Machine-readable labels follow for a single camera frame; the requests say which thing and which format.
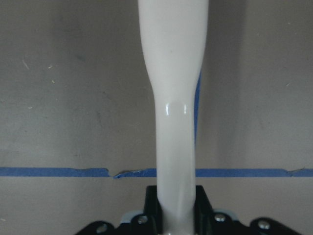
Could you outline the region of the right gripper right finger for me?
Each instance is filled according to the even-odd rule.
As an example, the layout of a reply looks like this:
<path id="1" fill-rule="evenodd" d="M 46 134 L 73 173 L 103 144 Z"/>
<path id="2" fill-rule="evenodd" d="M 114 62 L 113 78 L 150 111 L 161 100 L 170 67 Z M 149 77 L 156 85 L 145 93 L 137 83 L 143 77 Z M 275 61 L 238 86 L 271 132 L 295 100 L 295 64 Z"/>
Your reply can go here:
<path id="1" fill-rule="evenodd" d="M 248 226 L 229 213 L 214 210 L 203 186 L 196 186 L 194 204 L 195 232 L 197 235 L 298 235 L 299 232 L 268 217 L 259 217 Z"/>

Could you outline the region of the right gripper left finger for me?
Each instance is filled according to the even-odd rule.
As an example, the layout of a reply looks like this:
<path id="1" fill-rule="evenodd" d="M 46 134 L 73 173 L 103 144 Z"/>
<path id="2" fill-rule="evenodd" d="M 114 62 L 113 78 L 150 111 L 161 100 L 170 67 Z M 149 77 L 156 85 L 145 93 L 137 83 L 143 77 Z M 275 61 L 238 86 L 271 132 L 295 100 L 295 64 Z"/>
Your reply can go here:
<path id="1" fill-rule="evenodd" d="M 162 210 L 157 199 L 157 187 L 147 186 L 143 212 L 114 227 L 107 221 L 95 221 L 77 232 L 78 235 L 160 235 L 163 232 Z"/>

